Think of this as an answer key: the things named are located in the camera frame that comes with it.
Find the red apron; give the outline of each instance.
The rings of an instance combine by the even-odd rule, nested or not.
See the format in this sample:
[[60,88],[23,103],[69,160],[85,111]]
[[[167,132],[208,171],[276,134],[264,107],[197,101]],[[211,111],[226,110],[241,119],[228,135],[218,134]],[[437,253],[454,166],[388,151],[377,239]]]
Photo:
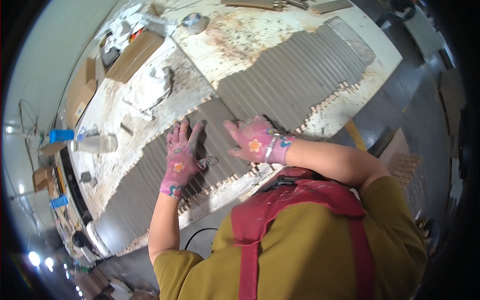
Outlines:
[[272,191],[255,194],[232,209],[235,246],[242,247],[239,300],[257,299],[258,243],[280,211],[299,203],[322,204],[334,214],[349,218],[357,299],[372,300],[375,266],[361,221],[366,212],[360,201],[339,184],[312,180],[312,171],[308,169],[291,168],[281,171],[278,176],[282,175],[302,179],[297,180],[296,185],[281,185]]

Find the cord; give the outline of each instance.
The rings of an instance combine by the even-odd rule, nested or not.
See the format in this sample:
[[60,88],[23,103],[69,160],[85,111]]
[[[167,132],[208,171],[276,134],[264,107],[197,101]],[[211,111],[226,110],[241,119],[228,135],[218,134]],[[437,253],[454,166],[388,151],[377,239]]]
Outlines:
[[188,240],[187,244],[185,245],[185,250],[187,250],[188,245],[190,244],[190,242],[192,241],[192,239],[193,239],[198,233],[200,233],[200,232],[202,232],[202,231],[204,231],[204,230],[209,230],[209,229],[211,229],[211,230],[218,230],[218,228],[203,228],[203,229],[198,230],[198,231],[195,232],[195,233],[190,237],[190,239]]

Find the bracelet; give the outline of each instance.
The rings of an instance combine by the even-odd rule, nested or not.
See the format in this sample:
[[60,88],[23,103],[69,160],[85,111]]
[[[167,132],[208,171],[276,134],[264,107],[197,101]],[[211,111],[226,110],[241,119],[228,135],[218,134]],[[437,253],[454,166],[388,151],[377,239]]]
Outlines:
[[265,154],[265,162],[266,163],[269,163],[268,162],[268,159],[270,158],[270,155],[272,154],[272,151],[273,151],[273,146],[275,145],[275,142],[277,140],[278,137],[282,136],[281,134],[279,133],[274,133],[273,134],[273,139],[272,141],[270,142],[270,144],[267,146],[267,153]]

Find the light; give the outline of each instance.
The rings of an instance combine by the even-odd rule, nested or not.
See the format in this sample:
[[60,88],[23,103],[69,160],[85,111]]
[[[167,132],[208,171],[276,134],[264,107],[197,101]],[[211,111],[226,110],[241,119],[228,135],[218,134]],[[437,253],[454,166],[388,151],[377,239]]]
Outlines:
[[28,254],[28,258],[30,259],[32,265],[34,265],[35,267],[38,267],[40,265],[40,257],[35,252],[30,252]]
[[53,267],[53,259],[51,257],[47,258],[45,260],[45,265],[47,265],[48,268],[52,268]]

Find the hand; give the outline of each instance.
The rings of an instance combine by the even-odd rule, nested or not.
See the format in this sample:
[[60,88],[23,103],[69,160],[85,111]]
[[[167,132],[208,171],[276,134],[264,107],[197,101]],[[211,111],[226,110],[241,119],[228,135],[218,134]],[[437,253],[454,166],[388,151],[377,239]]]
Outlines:
[[199,122],[187,140],[188,120],[181,125],[173,125],[173,131],[167,135],[167,171],[160,185],[160,193],[180,199],[183,188],[200,170],[218,163],[216,157],[210,156],[197,161],[195,158],[198,137],[203,124]]
[[230,149],[228,153],[247,161],[284,165],[285,153],[295,141],[294,136],[278,134],[272,123],[263,116],[239,121],[238,126],[232,121],[225,121],[223,125],[240,146],[240,148]]

